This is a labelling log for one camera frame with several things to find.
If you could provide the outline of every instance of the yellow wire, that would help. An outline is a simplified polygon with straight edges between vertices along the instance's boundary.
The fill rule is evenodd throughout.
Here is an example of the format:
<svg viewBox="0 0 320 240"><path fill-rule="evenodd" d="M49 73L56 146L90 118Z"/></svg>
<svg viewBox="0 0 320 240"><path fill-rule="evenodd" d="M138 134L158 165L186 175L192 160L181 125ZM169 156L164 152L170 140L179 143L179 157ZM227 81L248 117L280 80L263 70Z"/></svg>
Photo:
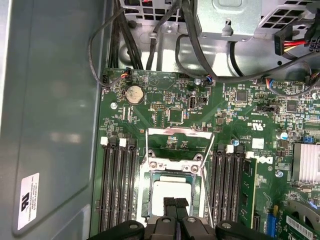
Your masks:
<svg viewBox="0 0 320 240"><path fill-rule="evenodd" d="M297 45L297 46L290 46L290 47L288 47L288 48L286 48L285 50L284 50L284 52L286 53L286 52L288 52L288 51L290 51L290 50L292 50L292 49L294 49L294 48L296 48L296 47L298 47L299 45Z"/></svg>

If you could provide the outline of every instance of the screw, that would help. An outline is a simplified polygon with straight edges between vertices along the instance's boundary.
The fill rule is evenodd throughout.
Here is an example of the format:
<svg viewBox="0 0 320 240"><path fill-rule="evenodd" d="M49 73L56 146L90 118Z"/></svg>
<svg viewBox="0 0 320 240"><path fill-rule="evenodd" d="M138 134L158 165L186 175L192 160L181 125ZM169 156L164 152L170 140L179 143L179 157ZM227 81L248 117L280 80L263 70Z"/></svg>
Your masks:
<svg viewBox="0 0 320 240"><path fill-rule="evenodd" d="M157 168L157 163L154 162L154 161L152 161L152 162L150 162L149 167L150 167L151 169L156 169L156 168Z"/></svg>
<svg viewBox="0 0 320 240"><path fill-rule="evenodd" d="M167 32L168 34L172 33L172 26L168 26L168 27L166 28L166 32Z"/></svg>
<svg viewBox="0 0 320 240"><path fill-rule="evenodd" d="M201 84L201 79L195 78L195 79L194 79L194 84L195 84L195 85L200 85L200 84Z"/></svg>
<svg viewBox="0 0 320 240"><path fill-rule="evenodd" d="M116 110L117 107L118 107L118 104L117 104L116 102L112 102L112 103L110 104L110 108L113 109L113 110Z"/></svg>
<svg viewBox="0 0 320 240"><path fill-rule="evenodd" d="M196 166L196 165L193 165L193 166L191 167L191 172L194 173L194 174L197 173L198 170L199 170L199 168L198 168L198 166Z"/></svg>
<svg viewBox="0 0 320 240"><path fill-rule="evenodd" d="M231 225L229 223L222 223L222 227L225 228L225 229L230 229L231 228Z"/></svg>
<svg viewBox="0 0 320 240"><path fill-rule="evenodd" d="M188 223L193 224L193 223L195 223L197 220L196 220L195 218L193 218L193 217L189 217L186 221L187 221Z"/></svg>
<svg viewBox="0 0 320 240"><path fill-rule="evenodd" d="M282 177L284 176L284 173L283 173L282 171L280 171L280 170L277 170L277 171L275 172L275 176L276 176L277 178L282 178Z"/></svg>

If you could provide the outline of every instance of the capacitor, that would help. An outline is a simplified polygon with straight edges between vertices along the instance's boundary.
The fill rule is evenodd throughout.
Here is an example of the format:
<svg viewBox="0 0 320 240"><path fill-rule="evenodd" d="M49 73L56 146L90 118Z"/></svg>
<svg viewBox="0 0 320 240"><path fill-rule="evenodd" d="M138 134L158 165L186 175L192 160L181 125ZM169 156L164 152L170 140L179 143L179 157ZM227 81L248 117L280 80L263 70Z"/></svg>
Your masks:
<svg viewBox="0 0 320 240"><path fill-rule="evenodd" d="M194 79L194 84L197 85L197 86L200 85L201 84L201 79L195 78Z"/></svg>
<svg viewBox="0 0 320 240"><path fill-rule="evenodd" d="M113 110L116 110L117 107L118 107L118 104L117 104L116 102L112 102L112 103L110 104L110 108L113 109Z"/></svg>
<svg viewBox="0 0 320 240"><path fill-rule="evenodd" d="M279 132L276 134L276 138L279 140L288 140L288 133L286 133L285 131Z"/></svg>
<svg viewBox="0 0 320 240"><path fill-rule="evenodd" d="M235 147L239 146L239 144L240 144L239 140L236 138L231 139L230 143Z"/></svg>

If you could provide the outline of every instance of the blue slot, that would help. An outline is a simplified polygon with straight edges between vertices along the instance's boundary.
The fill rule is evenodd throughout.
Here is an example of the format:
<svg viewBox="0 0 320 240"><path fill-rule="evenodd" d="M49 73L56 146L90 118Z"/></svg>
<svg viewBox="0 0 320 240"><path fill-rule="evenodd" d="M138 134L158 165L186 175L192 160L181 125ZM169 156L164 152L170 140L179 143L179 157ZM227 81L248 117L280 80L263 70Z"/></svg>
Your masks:
<svg viewBox="0 0 320 240"><path fill-rule="evenodd" d="M307 144L312 144L314 142L314 139L312 137L304 137L303 142Z"/></svg>
<svg viewBox="0 0 320 240"><path fill-rule="evenodd" d="M277 226L277 218L269 213L266 220L266 234L272 238L276 237L276 226Z"/></svg>

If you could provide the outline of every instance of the black cable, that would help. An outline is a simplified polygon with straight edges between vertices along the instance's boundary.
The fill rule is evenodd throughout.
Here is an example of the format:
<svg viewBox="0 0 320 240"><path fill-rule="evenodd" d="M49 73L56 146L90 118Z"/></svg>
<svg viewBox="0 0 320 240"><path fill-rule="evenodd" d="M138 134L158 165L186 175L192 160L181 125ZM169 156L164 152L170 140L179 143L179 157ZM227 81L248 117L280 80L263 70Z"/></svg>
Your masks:
<svg viewBox="0 0 320 240"><path fill-rule="evenodd" d="M273 88L269 88L270 92L274 93L275 95L279 96L279 97L285 97L285 98L288 98L288 97L299 97L301 95L304 95L304 94L307 94L309 93L312 88L314 88L315 86L317 86L320 82L320 76L316 78L316 80L314 81L313 84L311 84L308 89L302 91L302 92L299 92L299 93L296 93L296 94L285 94L285 93L280 93L276 90L274 90Z"/></svg>
<svg viewBox="0 0 320 240"><path fill-rule="evenodd" d="M179 70L184 73L184 74L187 74L188 76L192 77L192 78L195 78L195 79L201 79L201 80L207 80L207 77L206 76L201 76L201 75L195 75L191 72L189 72L187 69L185 69L184 66L182 66L180 60L179 60L179 52L180 52L180 39L182 38L187 38L188 35L186 34L181 34L180 36L177 37L176 39L176 43L175 43L175 62L179 68Z"/></svg>
<svg viewBox="0 0 320 240"><path fill-rule="evenodd" d="M102 82L97 73L96 73L96 70L95 70L95 66L94 66L94 61L93 61L93 58L92 58L92 43L95 39L95 37L98 35L98 33L100 31L102 31L104 28L106 28L108 25L110 25L113 20L115 20L121 13L123 13L125 11L124 8L120 8L119 10L117 10L112 17L110 17L103 25L101 25L93 34L92 36L89 38L89 45L88 45L88 56L89 56L89 65L90 65L90 69L91 69L91 72L92 72L92 75L94 77L94 79L97 81L98 84L106 87L106 88L110 88L111 86L113 86L114 84L116 84L118 81L121 80L121 77L119 79L116 79L115 81L113 81L111 84L107 84L107 83L104 83Z"/></svg>
<svg viewBox="0 0 320 240"><path fill-rule="evenodd" d="M116 9L121 8L120 2L118 0L115 1L114 7ZM132 66L134 69L143 70L144 67L141 62L139 50L138 50L136 41L131 34L131 31L130 31L130 28L129 28L129 25L128 25L128 22L127 22L127 19L126 19L126 16L124 13L121 13L121 15L119 17L119 22L120 22L120 29L121 29L121 32L122 32L122 35L123 35L123 38L125 41L125 45L128 49L128 54L130 56Z"/></svg>
<svg viewBox="0 0 320 240"><path fill-rule="evenodd" d="M188 30L189 38L191 41L191 45L193 47L193 50L195 52L195 55L200 63L200 65L204 68L204 70L211 75L212 79L215 80L218 83L226 83L226 84L231 84L231 83L242 83L246 82L248 80L253 80L253 79L259 79L263 77L270 76L272 74L275 74L279 71L282 71L284 69L287 69L296 63L306 61L308 59L314 58L316 56L320 56L320 52L312 52L307 55L301 56L296 60L287 62L286 64L283 64L281 66L278 66L276 68L266 70L263 72L247 75L247 76L239 76L239 77L229 77L229 76L217 76L215 72L212 70L211 66L209 65L198 40L197 36L197 31L196 31L196 26L194 23L194 17L192 10L190 8L190 4L188 0L182 0L182 11L184 15L184 20L186 23L186 27Z"/></svg>
<svg viewBox="0 0 320 240"><path fill-rule="evenodd" d="M158 33L158 31L160 30L161 26L169 20L169 18L172 17L173 14L175 14L175 12L179 9L181 4L181 0L176 0L175 3L172 5L172 7L170 8L169 11L166 12L166 14L160 19L160 21L158 21L158 23L156 24L156 26L153 29L153 33ZM156 52L156 45L157 45L157 40L155 38L151 38L150 41L150 50L149 50L149 57L148 60L146 62L146 70L151 70L152 67L152 63L154 61L154 57L155 57L155 52Z"/></svg>
<svg viewBox="0 0 320 240"><path fill-rule="evenodd" d="M113 68L119 68L119 47L120 47L120 28L119 26L119 19L114 21L115 26L115 33L111 37L113 38L113 48L112 48L112 55L113 55Z"/></svg>
<svg viewBox="0 0 320 240"><path fill-rule="evenodd" d="M232 65L234 71L236 72L236 74L238 74L239 77L243 77L244 74L240 70L240 68L237 64L237 61L236 61L236 56L235 56L236 43L237 43L236 41L231 41L229 44L230 62L231 62L231 65Z"/></svg>
<svg viewBox="0 0 320 240"><path fill-rule="evenodd" d="M177 44L175 45L175 61L176 61L177 65L178 65L178 67L181 66L181 62L179 61L179 51L177 51L177 47L178 47L178 49L180 49L180 40L181 40L181 38L186 38L186 37L188 37L188 35L185 35L185 34L180 35L177 38L177 42L176 42ZM218 80L217 80L217 78L213 78L213 80L215 80L218 83L224 83L224 84L243 83L243 82L246 82L248 80L260 79L260 78L263 78L263 77L270 76L272 74L275 74L278 71L287 69L287 68L295 65L296 63L306 61L306 60L311 59L311 58L313 58L315 56L320 56L320 54L316 53L316 52L312 52L312 53L309 53L307 55L301 56L301 57L299 57L299 58L297 58L297 59L295 59L293 61L287 62L287 63L285 63L285 64L283 64L281 66L278 66L276 68L273 68L273 69L270 69L270 70L266 70L266 71L263 71L263 72L260 72L260 73L256 73L256 74L251 74L251 75L248 75L248 76L238 76L238 77L219 76ZM188 72L183 67L180 70L185 74L187 74L187 72Z"/></svg>
<svg viewBox="0 0 320 240"><path fill-rule="evenodd" d="M116 21L115 19L112 23L112 30L111 30L111 40L110 40L110 46L109 46L109 58L108 58L108 68L112 68L114 66L114 51L113 46L115 44L114 35L116 33Z"/></svg>

